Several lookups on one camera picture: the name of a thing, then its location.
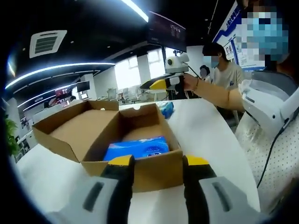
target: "cardboard box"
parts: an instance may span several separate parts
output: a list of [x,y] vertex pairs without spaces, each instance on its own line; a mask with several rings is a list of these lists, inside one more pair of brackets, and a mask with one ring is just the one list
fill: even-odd
[[100,175],[110,143],[164,136],[169,152],[136,160],[134,192],[183,184],[183,153],[156,104],[118,111],[118,102],[85,101],[33,126],[38,143],[69,160],[81,162],[89,175]]

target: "blue object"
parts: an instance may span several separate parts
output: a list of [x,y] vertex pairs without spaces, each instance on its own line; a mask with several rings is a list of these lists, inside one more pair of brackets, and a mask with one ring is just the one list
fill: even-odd
[[137,141],[118,142],[109,145],[103,161],[110,161],[116,157],[133,155],[135,158],[159,155],[169,152],[166,139],[163,136]]
[[158,104],[161,113],[165,117],[165,119],[168,119],[171,117],[173,113],[173,103],[172,102],[167,102],[163,104]]

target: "white table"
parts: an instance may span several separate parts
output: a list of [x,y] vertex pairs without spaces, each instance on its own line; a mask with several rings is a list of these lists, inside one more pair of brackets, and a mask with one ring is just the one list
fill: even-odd
[[[203,99],[173,101],[169,125],[184,154],[207,159],[218,176],[224,176],[247,194],[249,205],[260,210],[259,198],[245,153],[216,108]],[[124,105],[120,109],[149,103]],[[25,188],[45,212],[61,209],[74,189],[88,178],[83,167],[41,145],[31,149],[17,167]],[[130,224],[187,223],[184,187],[133,194]]]

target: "ceiling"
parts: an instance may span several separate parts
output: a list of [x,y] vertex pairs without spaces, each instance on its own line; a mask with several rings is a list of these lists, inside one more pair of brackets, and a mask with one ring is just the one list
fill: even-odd
[[[154,11],[185,27],[187,46],[204,45],[211,41],[234,1],[218,1],[208,34],[217,0],[185,0],[178,3],[170,0],[133,0],[146,14]],[[8,82],[50,66],[85,62],[116,63],[132,54],[140,55],[149,49],[157,48],[143,46],[113,56],[146,40],[146,21],[121,0],[20,1],[16,7],[22,9],[16,24],[19,35],[8,58],[16,75],[14,77],[9,74]],[[58,52],[29,58],[31,36],[50,30],[67,30]],[[81,71],[94,70],[95,74],[98,70],[103,71],[109,67],[111,66],[83,65],[43,71],[9,87],[7,96],[14,96],[18,103],[21,103],[45,91],[74,82],[85,74]],[[71,72],[73,74],[55,77]],[[45,78],[48,79],[28,85]]]

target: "air conditioner vent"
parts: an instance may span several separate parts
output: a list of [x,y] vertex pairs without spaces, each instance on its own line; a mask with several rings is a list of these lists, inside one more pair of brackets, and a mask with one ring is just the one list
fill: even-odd
[[66,30],[55,30],[33,34],[31,36],[29,57],[33,58],[57,52],[66,33]]

